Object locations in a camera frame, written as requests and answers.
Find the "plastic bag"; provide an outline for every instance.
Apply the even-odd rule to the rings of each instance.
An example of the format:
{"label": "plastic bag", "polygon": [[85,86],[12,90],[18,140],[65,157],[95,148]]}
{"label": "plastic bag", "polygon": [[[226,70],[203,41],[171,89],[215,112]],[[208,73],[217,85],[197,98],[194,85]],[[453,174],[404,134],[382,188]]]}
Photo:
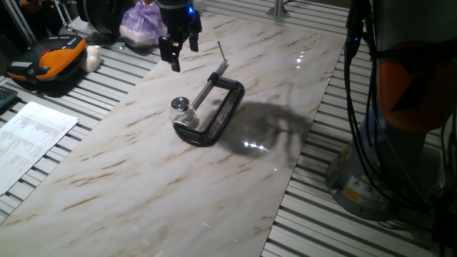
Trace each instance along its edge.
{"label": "plastic bag", "polygon": [[165,36],[166,30],[159,7],[145,4],[144,0],[138,1],[135,7],[125,12],[119,27],[121,35],[136,46],[158,45],[159,37]]}

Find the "metal rod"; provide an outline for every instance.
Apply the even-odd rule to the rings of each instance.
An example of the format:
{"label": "metal rod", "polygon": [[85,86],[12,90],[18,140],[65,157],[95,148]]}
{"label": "metal rod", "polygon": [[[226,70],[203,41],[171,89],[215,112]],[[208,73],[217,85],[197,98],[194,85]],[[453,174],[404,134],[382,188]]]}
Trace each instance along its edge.
{"label": "metal rod", "polygon": [[[216,73],[219,76],[222,76],[222,74],[224,74],[224,71],[229,66],[228,62],[229,61],[224,59],[222,64],[219,66],[219,68],[217,68]],[[199,95],[195,98],[194,102],[192,103],[192,106],[194,107],[195,110],[197,110],[200,107],[201,103],[209,95],[209,92],[211,92],[212,89],[213,89],[213,81],[208,81],[208,83],[206,83],[206,85],[203,87],[203,89],[201,90]]]}
{"label": "metal rod", "polygon": [[220,42],[220,41],[217,41],[217,44],[219,45],[219,49],[221,50],[222,58],[223,58],[224,60],[226,60],[226,57],[224,56],[224,52],[222,51],[221,42]]}
{"label": "metal rod", "polygon": [[3,0],[3,3],[8,11],[10,17],[13,19],[17,29],[21,32],[22,37],[25,39],[28,46],[32,46],[36,42],[35,35],[31,31],[24,16],[22,15],[17,3],[12,0]]}
{"label": "metal rod", "polygon": [[284,0],[275,0],[274,1],[274,16],[280,16],[283,9]]}

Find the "black cable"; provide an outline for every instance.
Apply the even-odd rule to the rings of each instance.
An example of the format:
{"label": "black cable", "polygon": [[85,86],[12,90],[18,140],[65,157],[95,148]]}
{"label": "black cable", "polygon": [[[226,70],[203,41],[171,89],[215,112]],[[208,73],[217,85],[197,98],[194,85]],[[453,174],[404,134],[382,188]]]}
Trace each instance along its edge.
{"label": "black cable", "polygon": [[[373,40],[373,42],[370,42],[368,45],[372,45],[374,46],[374,38],[372,37],[371,40]],[[370,173],[368,172],[366,166],[365,166],[365,162],[366,164],[368,165],[368,167],[379,177],[379,179],[388,186],[388,184],[384,181],[383,177],[376,171],[376,169],[373,168],[373,166],[371,165],[371,162],[370,160],[368,159],[368,157],[366,156],[366,152],[365,152],[365,149],[363,147],[363,141],[362,141],[362,138],[361,138],[361,135],[360,135],[360,131],[358,130],[358,124],[357,124],[357,120],[356,120],[356,116],[355,116],[355,111],[353,110],[353,105],[352,105],[352,99],[351,99],[351,86],[350,86],[350,65],[351,65],[351,61],[352,61],[352,56],[350,54],[348,54],[348,52],[350,50],[353,50],[351,47],[352,45],[351,44],[354,44],[353,42],[350,41],[350,37],[348,36],[348,38],[346,39],[346,45],[345,45],[345,60],[344,60],[344,82],[345,82],[345,87],[346,87],[346,98],[347,98],[347,109],[348,109],[348,120],[349,120],[349,125],[351,127],[351,133],[352,133],[352,136],[353,136],[353,143],[354,143],[354,146],[356,148],[356,152],[357,152],[357,155],[358,155],[358,158],[359,160],[361,161],[361,165],[362,165],[362,168],[363,168],[363,171],[365,173],[365,175],[367,176],[368,180],[370,181],[371,185],[383,196],[385,197],[386,199],[388,199],[389,201],[393,202],[393,203],[397,203],[398,205],[400,206],[403,206],[404,208],[408,208],[408,209],[413,209],[413,210],[416,210],[416,211],[424,211],[424,212],[427,212],[429,211],[427,208],[425,208],[424,206],[422,205],[419,205],[418,203],[414,203],[411,199],[405,197],[403,194],[399,193],[394,187],[391,187],[389,186],[389,188],[398,196],[400,196],[406,203],[408,203],[408,205],[406,205],[405,203],[401,203],[401,202],[398,202],[398,201],[394,201],[390,196],[387,196],[387,194],[385,194],[373,181],[373,179],[371,178],[371,175]],[[375,76],[376,75],[376,61],[373,60],[373,67],[374,67],[374,72],[372,72],[372,76]],[[375,77],[371,80],[371,84],[374,83],[374,81],[376,81]]]}
{"label": "black cable", "polygon": [[286,5],[286,4],[288,4],[288,3],[300,3],[300,4],[307,4],[307,3],[305,3],[305,2],[302,2],[302,1],[289,0],[289,1],[285,1],[285,2],[283,3],[283,5]]}
{"label": "black cable", "polygon": [[[361,142],[361,138],[358,136],[360,135],[360,131],[358,131],[358,127],[357,127],[357,124],[354,126],[354,123],[356,123],[356,118],[355,118],[355,113],[353,111],[353,105],[352,105],[352,98],[351,98],[351,79],[350,79],[350,65],[351,65],[351,58],[348,57],[347,53],[345,53],[345,59],[344,59],[344,83],[345,83],[345,87],[346,87],[346,98],[347,98],[347,109],[348,109],[348,120],[349,120],[349,126],[351,127],[351,133],[352,133],[352,137],[353,137],[353,143],[354,143],[354,147],[356,149],[356,153],[357,153],[357,156],[358,156],[358,159],[360,160],[360,163],[362,165],[362,168],[363,168],[363,171],[367,177],[367,179],[369,180],[370,184],[386,199],[388,199],[389,201],[393,202],[393,203],[396,203],[396,201],[394,201],[390,196],[387,196],[387,194],[385,194],[377,185],[376,183],[374,182],[374,180],[371,178],[371,175],[370,173],[368,172],[366,166],[365,166],[365,160],[368,160],[368,158],[366,158],[366,153],[364,151],[364,148],[363,148],[363,143]],[[375,171],[373,166],[371,165],[370,161],[368,160],[366,162],[366,164],[370,167],[370,169],[372,171]],[[413,208],[413,205],[412,206],[406,206],[405,204],[403,203],[398,203],[398,204],[401,204],[403,207],[405,208]]]}
{"label": "black cable", "polygon": [[[376,61],[373,62],[373,65],[372,65],[372,72],[376,72],[376,65],[375,65]],[[370,86],[368,87],[368,98],[366,100],[366,111],[365,111],[365,133],[366,133],[366,138],[368,139],[368,146],[370,146],[370,148],[373,147],[373,145],[371,145],[371,137],[370,137],[370,119],[368,118],[370,116],[370,102],[371,102],[371,98],[372,98],[372,95],[373,95],[373,87],[371,86],[371,80],[372,78],[370,78]]]}

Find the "marble surface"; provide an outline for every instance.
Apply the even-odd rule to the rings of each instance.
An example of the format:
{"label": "marble surface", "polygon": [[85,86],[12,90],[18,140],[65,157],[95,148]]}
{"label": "marble surface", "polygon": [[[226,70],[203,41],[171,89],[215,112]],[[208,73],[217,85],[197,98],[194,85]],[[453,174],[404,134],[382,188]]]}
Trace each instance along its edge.
{"label": "marble surface", "polygon": [[[160,62],[0,226],[0,256],[259,256],[343,46],[204,14],[181,73]],[[221,140],[181,141],[170,102],[222,62],[246,88]],[[204,127],[226,92],[197,111]]]}

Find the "metal bracket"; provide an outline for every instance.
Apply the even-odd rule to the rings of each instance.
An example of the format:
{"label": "metal bracket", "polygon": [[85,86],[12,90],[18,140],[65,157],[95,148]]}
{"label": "metal bracket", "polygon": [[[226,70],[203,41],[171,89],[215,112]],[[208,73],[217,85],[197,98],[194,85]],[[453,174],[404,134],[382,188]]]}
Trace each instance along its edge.
{"label": "metal bracket", "polygon": [[288,18],[291,15],[284,8],[284,0],[275,0],[274,7],[266,12],[269,16]]}

